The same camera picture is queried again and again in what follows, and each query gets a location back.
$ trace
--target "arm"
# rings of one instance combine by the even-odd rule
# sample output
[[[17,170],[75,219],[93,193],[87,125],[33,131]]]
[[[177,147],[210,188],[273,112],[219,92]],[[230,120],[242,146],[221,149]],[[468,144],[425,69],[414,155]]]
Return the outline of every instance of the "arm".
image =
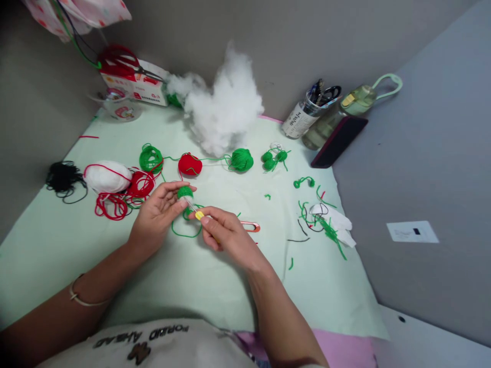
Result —
[[[259,333],[272,366],[329,367],[311,328],[237,216],[214,207],[201,211],[211,216],[201,219],[206,244],[216,251],[225,250],[248,276],[259,316]]]
[[[73,291],[82,301],[110,300],[159,250],[171,222],[186,208],[176,201],[177,190],[186,185],[163,183],[153,192],[142,205],[128,242],[76,281]],[[2,331],[0,342],[19,366],[36,366],[93,334],[108,304],[83,306],[70,300],[67,286]]]

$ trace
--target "white shirt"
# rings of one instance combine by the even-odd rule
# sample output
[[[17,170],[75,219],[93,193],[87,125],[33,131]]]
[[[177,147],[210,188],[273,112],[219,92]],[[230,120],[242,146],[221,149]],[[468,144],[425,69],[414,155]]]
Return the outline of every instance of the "white shirt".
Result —
[[[161,319],[102,330],[38,367],[257,368],[239,346],[235,335],[203,320]]]

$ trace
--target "bracelet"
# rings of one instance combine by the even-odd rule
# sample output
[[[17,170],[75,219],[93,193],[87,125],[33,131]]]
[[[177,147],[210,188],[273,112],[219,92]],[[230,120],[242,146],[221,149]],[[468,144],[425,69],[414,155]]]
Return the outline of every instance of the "bracelet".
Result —
[[[72,283],[70,284],[70,295],[71,295],[71,298],[70,300],[74,300],[76,301],[78,304],[81,304],[83,305],[84,307],[96,307],[96,306],[100,306],[100,305],[103,305],[103,304],[106,304],[107,302],[110,301],[110,299],[106,300],[106,301],[103,301],[102,303],[94,303],[94,304],[90,304],[90,303],[86,303],[86,302],[83,302],[81,301],[79,298],[78,298],[78,294],[74,293],[73,292],[73,286],[75,285],[75,282],[81,278],[84,274],[81,274],[79,277],[77,277],[76,279],[74,279],[72,281]]]

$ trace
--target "bottle handle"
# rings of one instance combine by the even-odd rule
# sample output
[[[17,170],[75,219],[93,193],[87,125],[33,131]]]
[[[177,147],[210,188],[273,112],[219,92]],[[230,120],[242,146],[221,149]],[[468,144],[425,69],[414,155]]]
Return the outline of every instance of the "bottle handle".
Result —
[[[375,82],[375,84],[372,86],[372,88],[375,89],[378,86],[378,84],[385,78],[390,78],[392,80],[392,82],[397,84],[397,88],[395,90],[393,90],[392,92],[388,92],[386,94],[378,96],[377,100],[380,100],[384,97],[388,97],[388,96],[393,95],[393,94],[396,94],[403,87],[403,80],[399,76],[397,76],[396,74],[388,73],[388,74],[384,74],[380,78],[378,78],[377,81]]]

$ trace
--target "left hand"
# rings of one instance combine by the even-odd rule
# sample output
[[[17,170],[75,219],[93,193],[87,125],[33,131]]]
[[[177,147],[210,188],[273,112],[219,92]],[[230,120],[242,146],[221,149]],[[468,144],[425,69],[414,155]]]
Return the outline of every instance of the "left hand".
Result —
[[[177,200],[177,191],[185,186],[196,191],[188,181],[162,183],[141,206],[128,243],[143,251],[145,256],[150,257],[159,250],[172,221],[188,206],[186,201]]]

